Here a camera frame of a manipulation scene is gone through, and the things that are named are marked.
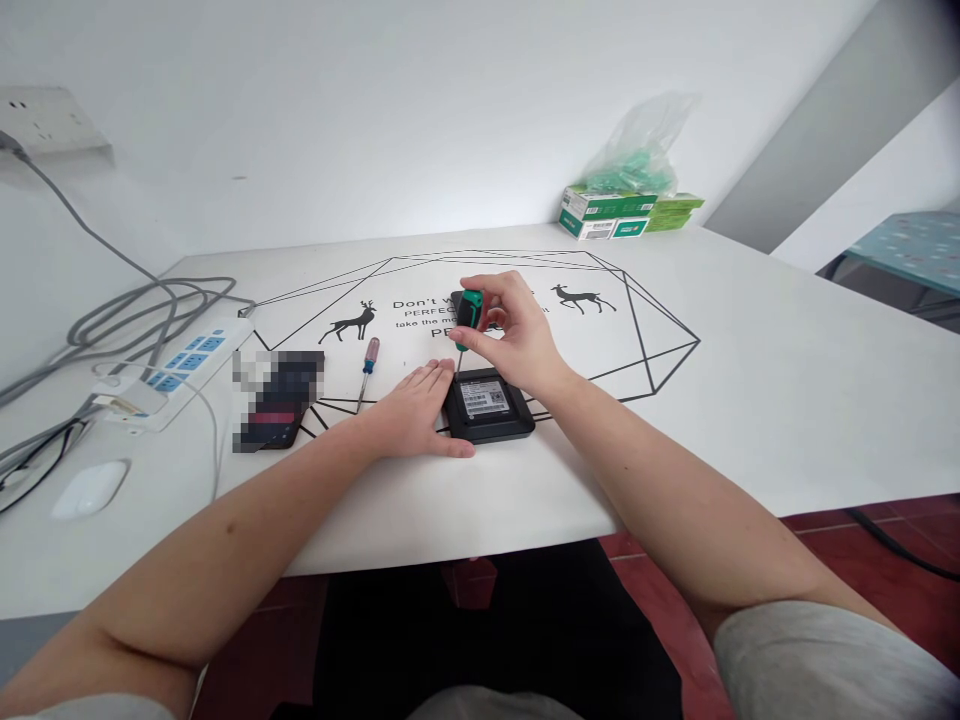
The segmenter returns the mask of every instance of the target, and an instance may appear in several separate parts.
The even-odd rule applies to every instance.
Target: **screwdriver handle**
[[[367,354],[363,356],[363,372],[370,375],[373,372],[373,365],[377,362],[377,354],[380,352],[380,338],[373,338],[367,345]]]
[[[476,328],[483,315],[483,293],[479,290],[464,290],[457,303],[457,325]],[[457,343],[457,350],[466,352],[467,348]]]

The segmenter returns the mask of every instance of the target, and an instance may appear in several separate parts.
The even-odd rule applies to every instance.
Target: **phone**
[[[293,446],[303,416],[316,400],[317,369],[314,359],[277,363],[263,390],[257,393],[253,412],[242,424],[242,446],[260,450]]]

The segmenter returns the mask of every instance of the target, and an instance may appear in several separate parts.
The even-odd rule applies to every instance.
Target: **floor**
[[[960,572],[960,495],[861,509],[914,554]],[[784,523],[907,635],[960,674],[960,585],[894,555],[842,510],[796,515]],[[628,534],[601,542],[683,677],[685,717],[733,718],[713,652],[677,590]],[[445,577],[460,607],[483,608],[496,571],[481,558],[451,564]],[[271,591],[211,664],[196,720],[266,720],[278,702],[310,702],[324,591],[320,576],[285,579]]]

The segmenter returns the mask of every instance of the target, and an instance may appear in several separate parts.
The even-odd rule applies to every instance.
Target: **green and white box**
[[[560,213],[560,225],[577,240],[609,240],[610,238],[640,237],[650,222],[648,217],[616,218],[598,222],[582,222],[566,210]]]
[[[585,185],[571,185],[563,191],[561,212],[566,211],[580,222],[597,222],[616,218],[645,217],[653,210],[656,195],[636,193],[590,193]]]

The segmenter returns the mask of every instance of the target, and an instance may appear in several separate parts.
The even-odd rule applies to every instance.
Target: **wall socket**
[[[0,130],[29,155],[110,145],[65,88],[0,87]]]

